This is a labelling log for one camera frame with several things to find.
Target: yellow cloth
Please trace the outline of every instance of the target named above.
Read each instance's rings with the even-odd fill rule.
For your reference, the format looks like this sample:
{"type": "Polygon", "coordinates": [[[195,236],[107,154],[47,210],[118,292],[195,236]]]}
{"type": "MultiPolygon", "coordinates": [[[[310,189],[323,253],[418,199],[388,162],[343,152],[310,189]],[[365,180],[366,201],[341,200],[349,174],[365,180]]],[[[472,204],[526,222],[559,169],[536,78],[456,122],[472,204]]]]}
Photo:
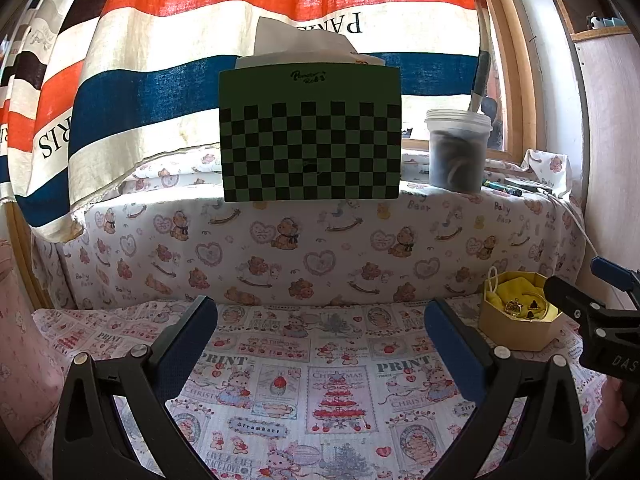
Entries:
{"type": "MultiPolygon", "coordinates": [[[[529,308],[531,302],[535,301],[536,298],[523,294],[523,292],[533,292],[535,294],[539,294],[543,298],[545,297],[545,293],[540,287],[533,285],[533,283],[523,276],[501,283],[498,285],[496,292],[488,290],[485,297],[487,301],[498,310],[504,310],[504,306],[516,298],[518,298],[523,306],[529,308]]],[[[549,309],[546,316],[543,317],[543,320],[551,321],[555,319],[557,315],[558,309],[552,304],[549,304],[549,309]]]]}

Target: curtain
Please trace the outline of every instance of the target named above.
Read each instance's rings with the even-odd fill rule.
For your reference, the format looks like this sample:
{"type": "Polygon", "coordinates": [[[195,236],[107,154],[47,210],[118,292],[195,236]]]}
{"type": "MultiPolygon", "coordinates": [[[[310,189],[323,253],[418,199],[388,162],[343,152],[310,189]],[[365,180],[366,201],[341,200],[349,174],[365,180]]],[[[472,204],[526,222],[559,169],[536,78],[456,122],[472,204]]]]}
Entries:
{"type": "Polygon", "coordinates": [[[218,73],[253,53],[260,16],[345,34],[400,67],[408,132],[426,135],[429,108],[469,105],[474,0],[32,0],[0,86],[2,199],[41,238],[68,241],[74,213],[140,164],[214,146],[218,73]]]}

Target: plastic lid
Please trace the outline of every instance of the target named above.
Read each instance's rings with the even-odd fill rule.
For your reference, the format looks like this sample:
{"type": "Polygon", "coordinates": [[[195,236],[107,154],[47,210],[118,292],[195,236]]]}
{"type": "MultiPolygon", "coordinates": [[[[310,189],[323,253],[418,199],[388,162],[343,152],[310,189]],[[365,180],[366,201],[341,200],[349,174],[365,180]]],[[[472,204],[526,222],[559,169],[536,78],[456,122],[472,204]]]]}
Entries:
{"type": "Polygon", "coordinates": [[[491,130],[491,118],[484,114],[469,112],[468,110],[446,110],[444,108],[434,108],[427,111],[427,121],[461,121],[466,124],[473,124],[482,129],[491,130]]]}

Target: shelf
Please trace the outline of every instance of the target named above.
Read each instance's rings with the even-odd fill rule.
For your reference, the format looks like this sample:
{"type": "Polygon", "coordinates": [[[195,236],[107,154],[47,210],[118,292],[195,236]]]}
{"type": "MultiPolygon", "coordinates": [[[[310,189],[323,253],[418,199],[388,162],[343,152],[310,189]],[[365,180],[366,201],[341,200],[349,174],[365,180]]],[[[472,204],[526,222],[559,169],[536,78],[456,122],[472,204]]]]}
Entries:
{"type": "Polygon", "coordinates": [[[606,36],[617,36],[619,34],[631,34],[631,30],[624,25],[623,27],[605,27],[585,30],[584,32],[576,32],[571,35],[574,43],[585,40],[594,40],[594,38],[604,38],[606,36]]]}

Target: pen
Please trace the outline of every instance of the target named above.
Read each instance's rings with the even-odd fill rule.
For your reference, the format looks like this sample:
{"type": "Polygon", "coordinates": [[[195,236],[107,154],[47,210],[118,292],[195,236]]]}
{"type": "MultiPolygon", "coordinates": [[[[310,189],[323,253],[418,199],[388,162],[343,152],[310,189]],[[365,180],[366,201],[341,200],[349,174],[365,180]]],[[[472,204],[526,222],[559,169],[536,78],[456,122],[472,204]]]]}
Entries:
{"type": "Polygon", "coordinates": [[[502,184],[498,184],[497,182],[491,182],[490,180],[485,180],[482,183],[482,185],[490,189],[495,189],[498,191],[509,193],[510,195],[513,195],[513,196],[522,196],[521,189],[517,189],[515,187],[503,186],[502,184]]]}

